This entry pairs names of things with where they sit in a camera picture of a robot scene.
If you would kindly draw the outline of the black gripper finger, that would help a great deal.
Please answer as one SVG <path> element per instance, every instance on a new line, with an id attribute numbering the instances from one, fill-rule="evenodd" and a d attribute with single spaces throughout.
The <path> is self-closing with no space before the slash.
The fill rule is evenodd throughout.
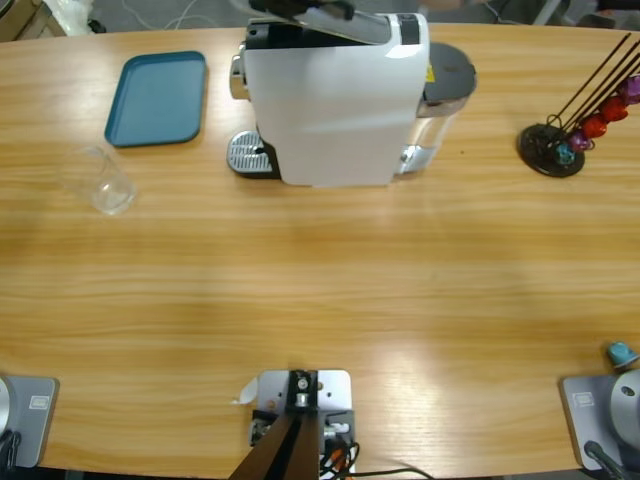
<path id="1" fill-rule="evenodd" d="M 352 19 L 355 14 L 353 4 L 344 0 L 308 0 L 307 7 L 323 11 L 337 19 Z"/>
<path id="2" fill-rule="evenodd" d="M 252 9 L 268 13 L 304 13 L 305 2 L 298 0 L 250 0 Z"/>

